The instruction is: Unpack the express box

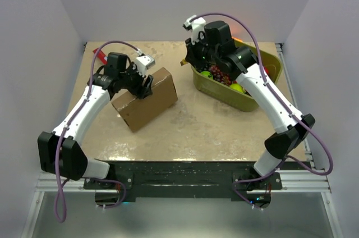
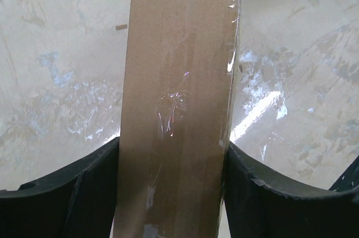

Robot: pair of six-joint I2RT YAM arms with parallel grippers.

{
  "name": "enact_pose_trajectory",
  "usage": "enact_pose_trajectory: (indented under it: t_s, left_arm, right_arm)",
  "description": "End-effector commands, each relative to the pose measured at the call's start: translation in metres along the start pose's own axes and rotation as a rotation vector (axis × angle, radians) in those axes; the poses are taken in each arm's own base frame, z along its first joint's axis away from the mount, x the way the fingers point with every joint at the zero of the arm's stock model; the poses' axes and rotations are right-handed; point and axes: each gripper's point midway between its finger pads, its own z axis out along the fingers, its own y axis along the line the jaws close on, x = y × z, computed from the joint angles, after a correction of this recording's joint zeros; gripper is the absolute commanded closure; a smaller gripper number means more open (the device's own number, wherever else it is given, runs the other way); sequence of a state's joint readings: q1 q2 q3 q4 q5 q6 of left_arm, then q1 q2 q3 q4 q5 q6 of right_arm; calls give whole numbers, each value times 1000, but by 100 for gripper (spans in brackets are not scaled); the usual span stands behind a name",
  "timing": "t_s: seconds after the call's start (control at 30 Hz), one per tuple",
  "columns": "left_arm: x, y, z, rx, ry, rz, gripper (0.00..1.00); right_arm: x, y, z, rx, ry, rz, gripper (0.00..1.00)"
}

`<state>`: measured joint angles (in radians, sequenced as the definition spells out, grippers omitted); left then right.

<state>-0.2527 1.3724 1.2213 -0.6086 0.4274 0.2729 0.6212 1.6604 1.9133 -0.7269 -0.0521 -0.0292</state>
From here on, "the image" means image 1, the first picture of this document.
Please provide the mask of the yellow utility knife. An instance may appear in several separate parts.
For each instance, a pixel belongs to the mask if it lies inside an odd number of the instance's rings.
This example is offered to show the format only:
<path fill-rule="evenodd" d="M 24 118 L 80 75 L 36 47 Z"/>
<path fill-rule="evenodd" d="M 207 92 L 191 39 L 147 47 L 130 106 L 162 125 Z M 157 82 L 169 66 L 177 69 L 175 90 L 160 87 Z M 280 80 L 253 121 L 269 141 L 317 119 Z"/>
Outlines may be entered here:
<path fill-rule="evenodd" d="M 181 65 L 181 66 L 184 66 L 184 65 L 186 65 L 186 64 L 188 64 L 188 62 L 187 62 L 185 59 L 182 59 L 181 62 L 180 62 L 180 65 Z"/>

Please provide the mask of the brown cardboard express box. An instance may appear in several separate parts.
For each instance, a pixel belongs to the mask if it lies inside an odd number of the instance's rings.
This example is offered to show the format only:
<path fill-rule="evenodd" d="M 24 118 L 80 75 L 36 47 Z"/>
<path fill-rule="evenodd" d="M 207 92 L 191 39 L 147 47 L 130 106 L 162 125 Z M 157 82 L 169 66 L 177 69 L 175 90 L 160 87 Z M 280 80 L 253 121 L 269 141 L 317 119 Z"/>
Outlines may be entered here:
<path fill-rule="evenodd" d="M 112 101 L 113 108 L 132 132 L 137 132 L 178 101 L 171 73 L 164 67 L 153 73 L 152 95 L 139 99 L 125 92 Z"/>

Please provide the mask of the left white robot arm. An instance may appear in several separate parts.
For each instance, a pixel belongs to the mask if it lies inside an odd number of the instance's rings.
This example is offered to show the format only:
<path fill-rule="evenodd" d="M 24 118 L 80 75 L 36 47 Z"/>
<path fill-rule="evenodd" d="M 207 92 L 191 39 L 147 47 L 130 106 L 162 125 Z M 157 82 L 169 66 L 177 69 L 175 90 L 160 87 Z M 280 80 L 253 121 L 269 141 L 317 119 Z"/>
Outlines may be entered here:
<path fill-rule="evenodd" d="M 111 52 L 107 63 L 91 75 L 86 88 L 67 117 L 51 132 L 38 137 L 42 171 L 70 180 L 95 178 L 104 189 L 112 188 L 116 175 L 109 163 L 89 158 L 81 143 L 98 113 L 120 90 L 125 89 L 138 99 L 152 94 L 153 77 L 147 70 L 155 59 L 140 53 L 133 61 L 123 53 Z"/>

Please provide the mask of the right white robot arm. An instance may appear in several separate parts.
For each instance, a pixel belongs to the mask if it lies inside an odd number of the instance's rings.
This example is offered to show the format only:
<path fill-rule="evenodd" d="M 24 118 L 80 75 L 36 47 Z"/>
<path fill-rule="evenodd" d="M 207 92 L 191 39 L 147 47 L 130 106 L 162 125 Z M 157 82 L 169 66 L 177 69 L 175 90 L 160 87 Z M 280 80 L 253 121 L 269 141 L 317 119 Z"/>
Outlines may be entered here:
<path fill-rule="evenodd" d="M 236 44 L 226 22 L 207 23 L 202 17 L 193 16 L 183 27 L 191 32 L 185 41 L 185 60 L 194 67 L 211 63 L 228 74 L 254 98 L 274 127 L 275 132 L 265 140 L 265 152 L 250 175 L 251 185 L 263 189 L 270 182 L 269 173 L 306 138 L 315 119 L 291 105 L 267 76 L 257 54 L 247 45 Z"/>

